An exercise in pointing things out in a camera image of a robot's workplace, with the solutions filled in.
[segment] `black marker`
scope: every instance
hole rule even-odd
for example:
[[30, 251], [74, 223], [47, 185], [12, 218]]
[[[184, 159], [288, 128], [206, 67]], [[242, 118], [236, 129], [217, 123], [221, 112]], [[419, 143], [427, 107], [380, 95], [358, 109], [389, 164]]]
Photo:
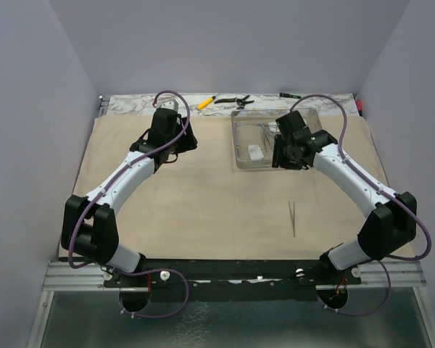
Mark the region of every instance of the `black marker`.
[[297, 96], [295, 94], [288, 94], [288, 93], [279, 93], [278, 96], [281, 96], [282, 98], [293, 98], [293, 99], [301, 99], [301, 96]]

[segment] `gray floor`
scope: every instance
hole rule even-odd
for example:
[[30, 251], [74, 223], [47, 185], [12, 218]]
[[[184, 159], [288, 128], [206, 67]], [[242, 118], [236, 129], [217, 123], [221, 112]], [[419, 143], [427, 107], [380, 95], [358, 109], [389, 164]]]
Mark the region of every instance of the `gray floor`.
[[[384, 289], [351, 291], [345, 309], [374, 308]], [[176, 304], [151, 304], [152, 314]], [[388, 307], [364, 318], [318, 302], [192, 302], [174, 318], [131, 319], [115, 292], [56, 293], [42, 347], [430, 347], [413, 290], [394, 289]]]

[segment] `tan fabric mat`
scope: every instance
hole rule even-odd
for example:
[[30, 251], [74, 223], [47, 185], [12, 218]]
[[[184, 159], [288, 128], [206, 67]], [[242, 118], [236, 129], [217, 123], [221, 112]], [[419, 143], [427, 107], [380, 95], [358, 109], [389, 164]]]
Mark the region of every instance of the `tan fabric mat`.
[[[340, 134], [341, 117], [321, 122], [334, 136]], [[138, 115], [96, 119], [75, 194], [98, 186], [150, 124], [150, 117]], [[229, 117], [194, 117], [192, 126], [198, 149], [163, 165], [120, 210], [120, 240], [130, 248], [159, 258], [317, 259], [363, 226], [365, 218], [349, 197], [314, 169], [237, 169]], [[386, 182], [363, 118], [349, 118], [344, 147]], [[296, 237], [288, 203], [293, 201]], [[60, 249], [59, 254], [67, 252]], [[397, 254], [410, 255], [411, 249]]]

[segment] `white wall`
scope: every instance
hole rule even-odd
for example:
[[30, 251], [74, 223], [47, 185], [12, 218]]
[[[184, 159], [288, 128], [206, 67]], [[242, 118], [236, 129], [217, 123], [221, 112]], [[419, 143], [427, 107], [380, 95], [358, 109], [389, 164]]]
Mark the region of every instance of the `white wall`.
[[0, 347], [24, 347], [99, 101], [46, 0], [0, 1]]
[[50, 0], [101, 94], [358, 92], [408, 0]]
[[361, 97], [390, 184], [417, 197], [432, 233], [422, 265], [435, 312], [435, 1], [410, 2]]

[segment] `table surface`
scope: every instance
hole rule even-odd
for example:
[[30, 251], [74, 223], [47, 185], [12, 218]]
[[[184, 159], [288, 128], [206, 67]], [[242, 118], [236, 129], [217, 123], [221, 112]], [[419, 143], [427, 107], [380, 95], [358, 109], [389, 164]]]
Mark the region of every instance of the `table surface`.
[[[229, 116], [238, 106], [236, 103], [214, 104], [211, 103], [203, 110], [197, 109], [204, 100], [213, 94], [183, 94], [191, 108], [192, 116]], [[349, 116], [359, 116], [355, 99], [352, 94], [328, 94], [345, 108]], [[132, 94], [124, 96], [111, 96], [107, 108], [107, 115], [132, 114], [132, 115], [153, 115], [155, 108], [152, 105], [155, 94]], [[218, 94], [217, 99], [243, 97], [245, 94]], [[164, 94], [159, 102], [171, 99], [173, 96]], [[278, 94], [252, 94], [248, 100], [254, 103], [245, 106], [245, 109], [289, 109], [298, 99], [281, 98]], [[340, 115], [339, 108], [327, 99], [311, 98], [302, 101], [299, 107], [312, 107], [317, 110], [319, 116]], [[185, 107], [179, 103], [179, 112], [185, 115]]]

